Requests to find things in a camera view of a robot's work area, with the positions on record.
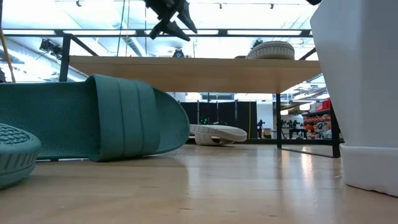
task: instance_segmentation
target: teal slide sandal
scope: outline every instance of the teal slide sandal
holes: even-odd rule
[[[33,134],[0,123],[0,189],[16,184],[35,169],[40,148]]]
[[[85,82],[2,84],[0,96],[0,123],[37,136],[38,159],[116,161],[172,151],[189,136],[179,103],[140,81],[93,75]]]

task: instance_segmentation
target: white wall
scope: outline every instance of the white wall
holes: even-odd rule
[[[234,95],[234,100],[272,100],[270,93],[237,93]]]
[[[271,128],[274,129],[274,114],[272,102],[257,102],[257,122],[260,119],[265,122],[262,125],[263,128]]]
[[[172,96],[175,100],[180,103],[186,102],[186,93],[185,92],[167,92],[170,96]]]

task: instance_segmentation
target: black curtain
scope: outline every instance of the black curtain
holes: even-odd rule
[[[217,122],[217,103],[199,103],[199,116],[201,124]]]
[[[236,127],[235,102],[218,103],[218,122],[221,125]]]
[[[248,135],[250,133],[250,136],[248,136],[248,138],[257,138],[256,102],[238,102],[238,123],[236,126],[245,130]]]
[[[198,103],[180,103],[188,115],[190,124],[198,124]]]

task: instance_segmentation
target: ceiling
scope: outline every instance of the ceiling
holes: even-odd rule
[[[3,29],[114,29],[122,21],[123,29],[151,29],[157,15],[136,0],[4,0]],[[190,15],[198,29],[310,29],[309,20],[316,6],[305,0],[191,0]],[[179,26],[186,27],[177,19]],[[41,37],[8,37],[23,48],[42,54]],[[62,45],[61,37],[50,37]],[[295,48],[299,59],[315,47],[311,37],[192,37],[190,42],[176,37],[133,37],[143,55],[171,57],[176,48],[185,55],[201,58],[234,58],[247,55],[257,39],[284,40]],[[136,56],[119,37],[80,37],[98,55]],[[75,43],[71,55],[89,55]],[[45,58],[54,60],[50,55]],[[314,54],[307,60],[317,60]]]

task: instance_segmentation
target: pole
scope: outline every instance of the pole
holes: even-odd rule
[[[200,124],[200,104],[199,104],[199,100],[197,101],[197,124]]]
[[[68,81],[69,72],[69,54],[70,54],[70,41],[72,34],[65,34],[62,42],[62,58],[61,58],[61,70],[60,70],[60,82]]]
[[[282,118],[280,116],[280,93],[276,94],[276,144],[282,149]]]
[[[330,105],[331,142],[333,158],[340,158],[340,128],[333,105]]]
[[[210,93],[207,93],[207,124],[210,124]]]
[[[238,100],[235,100],[235,127],[238,126]]]

